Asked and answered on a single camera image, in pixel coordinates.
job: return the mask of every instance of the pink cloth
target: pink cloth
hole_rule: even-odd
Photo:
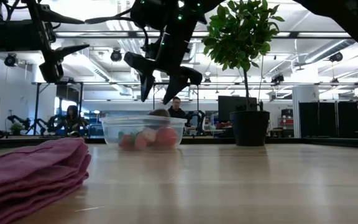
[[[0,156],[0,223],[27,216],[80,188],[90,161],[83,139],[47,141]]]

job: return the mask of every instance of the plant pot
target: plant pot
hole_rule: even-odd
[[[234,138],[238,146],[264,146],[270,113],[267,111],[236,111],[230,113]]]
[[[14,136],[20,136],[21,134],[20,134],[20,131],[13,131],[13,132],[12,132],[12,135],[14,135]]]

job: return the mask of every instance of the computer monitor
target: computer monitor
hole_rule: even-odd
[[[257,111],[257,99],[249,98],[250,111]],[[241,96],[218,96],[219,122],[230,121],[230,113],[247,110],[247,98]]]

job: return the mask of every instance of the desk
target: desk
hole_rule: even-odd
[[[89,149],[84,186],[17,224],[358,223],[358,149]]]

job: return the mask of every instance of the plastic container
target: plastic container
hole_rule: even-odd
[[[103,126],[104,140],[110,149],[118,147],[141,149],[145,147],[167,146],[166,144],[160,144],[164,139],[171,140],[168,144],[169,146],[178,146],[183,137],[183,128],[187,122],[187,120],[180,118],[151,115],[109,117],[101,118],[100,121]],[[138,141],[138,135],[144,135],[144,133],[152,133],[151,136],[154,133],[155,141],[148,141],[146,146],[142,141]],[[171,135],[166,137],[164,136],[166,133],[171,133]],[[123,138],[131,139],[131,143],[122,145]]]

